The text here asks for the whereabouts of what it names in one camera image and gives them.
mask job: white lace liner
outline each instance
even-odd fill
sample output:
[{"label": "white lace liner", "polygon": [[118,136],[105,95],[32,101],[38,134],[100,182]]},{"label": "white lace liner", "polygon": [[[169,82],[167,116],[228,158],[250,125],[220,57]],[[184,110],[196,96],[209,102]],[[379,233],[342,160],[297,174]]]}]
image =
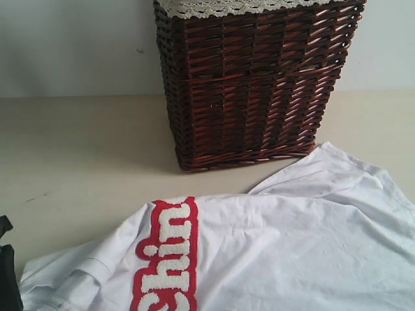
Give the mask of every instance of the white lace liner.
[{"label": "white lace liner", "polygon": [[262,13],[264,10],[295,8],[296,6],[324,5],[332,1],[345,0],[158,0],[169,17],[188,19],[196,16],[222,17],[228,14],[241,15],[247,12]]}]

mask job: wicker basket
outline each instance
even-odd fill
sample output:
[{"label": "wicker basket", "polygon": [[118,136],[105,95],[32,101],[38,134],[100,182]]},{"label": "wicker basket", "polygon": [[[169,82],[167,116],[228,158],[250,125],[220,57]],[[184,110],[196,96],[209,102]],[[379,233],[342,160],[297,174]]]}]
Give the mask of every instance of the wicker basket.
[{"label": "wicker basket", "polygon": [[181,168],[307,155],[365,2],[180,19],[168,17],[155,1]]}]

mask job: black bag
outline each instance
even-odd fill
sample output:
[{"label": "black bag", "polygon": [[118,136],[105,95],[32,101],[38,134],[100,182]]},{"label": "black bag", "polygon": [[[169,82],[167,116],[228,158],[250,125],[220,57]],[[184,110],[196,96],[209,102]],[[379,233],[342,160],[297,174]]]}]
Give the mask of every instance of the black bag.
[{"label": "black bag", "polygon": [[[0,217],[0,238],[13,229],[6,216]],[[14,272],[14,249],[11,245],[0,245],[0,310],[22,311],[16,274]]]}]

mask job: white t-shirt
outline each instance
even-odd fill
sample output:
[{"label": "white t-shirt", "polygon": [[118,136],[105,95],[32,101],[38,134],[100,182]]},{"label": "white t-shirt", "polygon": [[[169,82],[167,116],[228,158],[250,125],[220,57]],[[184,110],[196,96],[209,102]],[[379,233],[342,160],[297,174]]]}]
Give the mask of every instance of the white t-shirt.
[{"label": "white t-shirt", "polygon": [[26,311],[415,310],[415,208],[330,143],[248,194],[148,203],[29,262]]}]

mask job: beige table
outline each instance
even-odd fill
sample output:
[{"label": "beige table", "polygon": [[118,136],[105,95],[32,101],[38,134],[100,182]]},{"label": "beige table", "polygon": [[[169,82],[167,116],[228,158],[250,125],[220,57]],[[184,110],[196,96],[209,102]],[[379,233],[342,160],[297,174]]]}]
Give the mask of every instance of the beige table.
[{"label": "beige table", "polygon": [[[415,201],[415,91],[334,93],[318,132],[389,170]],[[184,174],[174,157],[165,99],[0,100],[2,243],[29,259],[99,238],[143,203],[180,195],[246,192],[295,160]]]}]

